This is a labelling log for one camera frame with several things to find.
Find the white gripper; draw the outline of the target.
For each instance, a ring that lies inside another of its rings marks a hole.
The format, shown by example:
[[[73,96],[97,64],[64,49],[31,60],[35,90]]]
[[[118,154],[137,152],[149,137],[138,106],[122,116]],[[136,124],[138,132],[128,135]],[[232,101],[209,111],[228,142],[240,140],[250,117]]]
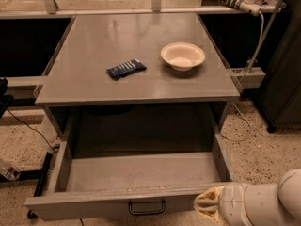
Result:
[[[195,197],[194,209],[219,226],[251,226],[245,208],[246,184],[214,186]]]

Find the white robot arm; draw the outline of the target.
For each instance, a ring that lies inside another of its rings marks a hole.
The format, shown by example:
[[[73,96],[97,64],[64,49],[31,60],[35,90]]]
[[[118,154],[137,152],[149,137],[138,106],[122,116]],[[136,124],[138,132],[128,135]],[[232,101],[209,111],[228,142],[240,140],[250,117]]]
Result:
[[[301,226],[301,169],[277,183],[227,183],[194,199],[194,209],[220,226]]]

